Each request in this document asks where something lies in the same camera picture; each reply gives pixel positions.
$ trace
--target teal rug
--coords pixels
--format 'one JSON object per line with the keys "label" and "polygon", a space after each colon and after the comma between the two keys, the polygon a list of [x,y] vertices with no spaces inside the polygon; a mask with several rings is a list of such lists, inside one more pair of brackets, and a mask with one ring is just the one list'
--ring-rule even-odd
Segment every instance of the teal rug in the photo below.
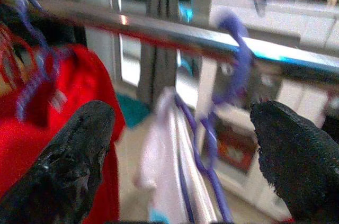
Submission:
{"label": "teal rug", "polygon": [[117,100],[123,117],[125,118],[126,125],[130,128],[141,123],[150,113],[146,104],[133,100],[127,95],[117,93]]}

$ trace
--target gray curtain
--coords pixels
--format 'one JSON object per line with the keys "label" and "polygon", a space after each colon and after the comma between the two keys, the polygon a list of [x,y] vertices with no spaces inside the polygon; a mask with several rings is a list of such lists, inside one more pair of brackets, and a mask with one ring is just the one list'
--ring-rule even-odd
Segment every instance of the gray curtain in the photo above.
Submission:
{"label": "gray curtain", "polygon": [[[179,0],[148,0],[147,15],[159,19],[179,19]],[[176,51],[143,44],[138,98],[153,107],[166,86],[175,85]]]}

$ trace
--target metal rail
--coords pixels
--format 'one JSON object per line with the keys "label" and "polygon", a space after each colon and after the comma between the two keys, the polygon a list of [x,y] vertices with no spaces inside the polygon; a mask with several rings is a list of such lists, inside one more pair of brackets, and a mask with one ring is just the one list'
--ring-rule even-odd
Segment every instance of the metal rail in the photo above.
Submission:
{"label": "metal rail", "polygon": [[[33,11],[73,25],[92,26],[142,42],[181,49],[193,56],[233,61],[237,50],[230,35],[212,29],[113,12],[110,8],[66,0],[38,0],[44,12]],[[15,6],[15,0],[0,0]],[[260,71],[339,92],[339,59],[245,38]]]}

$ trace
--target white cloth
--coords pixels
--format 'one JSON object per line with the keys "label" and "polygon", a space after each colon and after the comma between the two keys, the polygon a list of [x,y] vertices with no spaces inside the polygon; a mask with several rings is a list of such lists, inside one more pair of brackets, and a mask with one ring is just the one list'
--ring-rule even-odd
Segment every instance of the white cloth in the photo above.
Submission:
{"label": "white cloth", "polygon": [[[158,100],[155,121],[142,148],[135,184],[154,190],[150,203],[151,221],[189,222],[179,178],[180,158],[195,223],[210,223],[217,220],[216,214],[195,166],[185,119],[174,103],[174,95],[173,88],[166,88]],[[155,219],[154,213],[163,218]]]}

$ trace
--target plastic hanger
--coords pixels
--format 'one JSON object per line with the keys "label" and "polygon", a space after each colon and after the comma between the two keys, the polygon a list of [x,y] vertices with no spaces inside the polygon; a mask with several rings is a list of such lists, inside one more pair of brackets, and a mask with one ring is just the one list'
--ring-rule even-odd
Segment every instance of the plastic hanger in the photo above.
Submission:
{"label": "plastic hanger", "polygon": [[[43,10],[41,5],[37,0],[17,0],[17,12],[21,18],[21,21],[30,32],[30,34],[35,37],[40,44],[40,52],[37,55],[38,61],[38,72],[35,73],[30,81],[26,84],[26,88],[22,91],[20,96],[16,101],[16,116],[20,121],[25,120],[25,109],[34,96],[35,92],[38,90],[39,86],[43,82],[52,82],[59,75],[60,70],[60,60],[66,58],[70,55],[69,52],[64,52],[63,54],[57,53],[53,48],[49,47],[44,37],[43,33],[34,28],[28,17],[28,6],[31,3],[35,8]],[[52,59],[51,68],[47,68],[46,60]]]}
{"label": "plastic hanger", "polygon": [[[14,35],[5,24],[0,24],[0,43],[0,74],[4,82],[10,84],[11,88],[23,86],[24,78],[15,60],[13,45],[18,44],[23,46],[31,57],[32,66],[26,71],[28,76],[37,69],[32,48],[22,38]],[[11,73],[11,77],[6,71],[5,60],[8,63],[7,68]]]}
{"label": "plastic hanger", "polygon": [[220,213],[224,222],[233,223],[233,217],[227,204],[227,200],[224,195],[224,191],[220,184],[220,180],[214,170],[214,164],[218,158],[218,145],[215,131],[215,107],[225,103],[232,104],[232,101],[245,90],[249,71],[251,69],[251,51],[243,41],[242,37],[247,37],[248,33],[246,28],[242,25],[241,21],[233,13],[227,14],[219,24],[219,28],[226,29],[230,35],[238,42],[239,51],[235,53],[237,58],[237,66],[235,66],[235,72],[231,78],[229,87],[221,95],[215,95],[212,97],[212,105],[207,117],[201,118],[200,122],[206,129],[207,133],[207,147],[208,147],[208,163],[205,166],[201,160],[199,154],[198,142],[197,142],[197,122],[195,121],[188,106],[183,102],[178,94],[175,95],[176,105],[182,109],[185,114],[190,127],[193,132],[193,152],[194,159],[198,170],[208,178],[212,184],[213,190],[216,195],[217,203],[220,209]]}

